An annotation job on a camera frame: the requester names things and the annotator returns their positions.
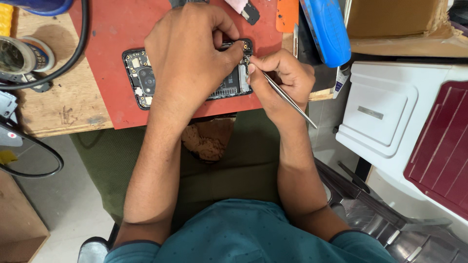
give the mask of black device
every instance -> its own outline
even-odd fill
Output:
[[[248,38],[239,40],[244,41],[244,53],[250,57],[253,54],[252,41]],[[224,41],[219,50],[224,51],[233,43],[234,41]],[[142,110],[149,110],[154,95],[155,78],[145,49],[124,51],[122,60],[138,106]],[[242,59],[207,101],[251,94],[252,88],[247,84],[248,76],[247,62]]]

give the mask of smartphone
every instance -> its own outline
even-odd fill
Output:
[[[244,41],[244,53],[250,57],[253,54],[252,41],[241,38]],[[220,51],[229,48],[234,41],[223,41]],[[122,60],[127,71],[128,79],[132,87],[137,105],[142,110],[149,110],[153,100],[155,78],[151,63],[145,49],[131,49],[122,53]],[[251,94],[252,88],[247,84],[249,71],[245,58],[223,80],[219,87],[208,97],[207,101]]]

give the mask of person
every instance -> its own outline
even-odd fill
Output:
[[[262,74],[276,72],[281,87],[305,110],[314,70],[286,50],[252,56],[248,66],[248,83],[280,136],[277,191],[283,209],[272,202],[227,199],[171,232],[181,134],[243,56],[242,41],[217,51],[223,33],[239,38],[221,8],[189,3],[167,12],[146,37],[156,91],[128,184],[123,221],[105,262],[394,262],[377,240],[350,230],[328,206],[306,122]]]

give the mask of wooden desk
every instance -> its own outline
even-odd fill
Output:
[[[12,37],[33,36],[53,50],[61,67],[73,54],[78,35],[68,14],[38,16],[15,8]],[[292,48],[292,34],[283,35],[283,47]],[[54,87],[45,93],[31,89],[16,91],[18,120],[23,129],[36,137],[112,128],[101,94],[88,60],[84,55],[66,74],[54,80]],[[332,98],[329,89],[311,93],[309,100]]]

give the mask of red work mat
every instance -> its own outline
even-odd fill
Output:
[[[467,112],[468,82],[442,85],[403,175],[468,220]]]
[[[234,20],[241,38],[253,42],[254,55],[264,56],[281,49],[282,33],[276,30],[275,0],[251,0],[260,19],[251,26],[224,0],[211,0]],[[148,110],[141,110],[135,100],[122,62],[122,52],[141,48],[146,35],[168,10],[168,0],[91,0],[91,28],[85,54],[96,79],[102,99],[115,129],[146,125]],[[81,1],[69,10],[76,31],[81,31]],[[205,102],[193,117],[261,108],[255,95],[238,96]]]

